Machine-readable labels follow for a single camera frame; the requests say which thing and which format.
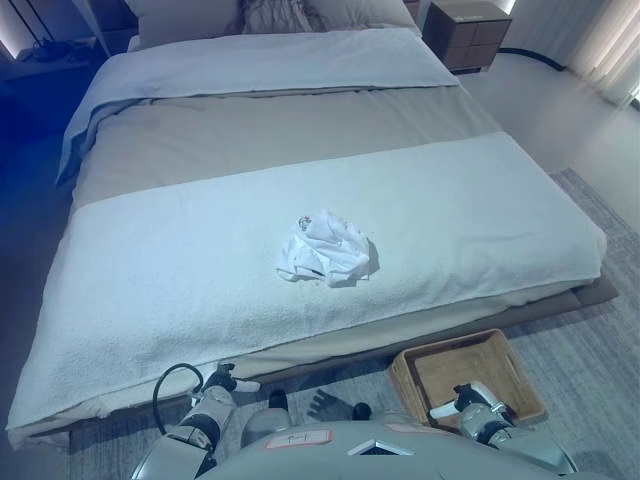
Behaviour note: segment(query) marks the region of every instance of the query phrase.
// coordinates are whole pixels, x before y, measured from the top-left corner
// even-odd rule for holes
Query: white bedsheet
[[[406,28],[234,35],[172,43],[111,57],[64,135],[58,178],[72,141],[101,106],[143,98],[316,89],[431,87],[459,82]]]
[[[323,207],[376,246],[369,281],[330,289],[273,271],[292,220]],[[179,361],[597,278],[604,250],[602,231],[503,133],[95,202],[56,255],[7,428]]]

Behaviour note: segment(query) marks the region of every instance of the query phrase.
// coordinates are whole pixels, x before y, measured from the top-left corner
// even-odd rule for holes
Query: white towel
[[[290,282],[318,278],[330,287],[360,280],[369,276],[369,240],[353,223],[324,209],[293,225],[276,271]]]

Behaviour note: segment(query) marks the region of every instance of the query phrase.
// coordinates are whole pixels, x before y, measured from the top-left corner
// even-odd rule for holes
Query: wooden basket
[[[389,367],[407,410],[433,427],[458,428],[458,416],[435,421],[427,412],[453,400],[453,387],[484,383],[511,410],[515,422],[545,412],[538,392],[500,330],[409,348]]]

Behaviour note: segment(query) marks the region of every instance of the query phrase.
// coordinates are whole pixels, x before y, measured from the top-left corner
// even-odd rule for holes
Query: nightstand drawer
[[[483,67],[485,65],[491,65],[496,53],[498,53],[500,44],[495,45],[476,45],[467,48],[467,55],[464,59],[465,67]]]
[[[442,57],[442,63],[450,70],[491,65],[499,47],[500,44],[450,48]]]
[[[444,63],[445,67],[449,70],[466,68],[465,62],[468,50],[469,47],[450,48],[446,51],[444,57],[441,58],[442,63]]]
[[[475,23],[461,23],[456,25],[453,30],[453,35],[449,41],[450,47],[466,47],[473,44],[473,39],[476,36],[477,24]]]
[[[511,20],[479,23],[470,45],[493,45],[495,43],[501,43],[507,34],[510,23]]]

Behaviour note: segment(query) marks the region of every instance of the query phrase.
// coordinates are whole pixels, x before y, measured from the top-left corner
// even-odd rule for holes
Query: rug
[[[640,239],[573,170],[552,175],[608,237],[603,272],[620,296],[605,304],[504,329],[547,406],[529,425],[550,433],[582,471],[616,480],[640,478]],[[393,358],[355,362],[282,382],[256,394],[236,394],[239,408],[218,447],[222,462],[240,449],[249,417],[265,408],[269,392],[288,394],[294,423],[348,419],[357,402],[404,410],[386,369]],[[321,398],[316,408],[314,397]],[[162,409],[167,424],[188,401]],[[126,480],[158,438],[149,409],[115,415],[71,433],[68,480]]]

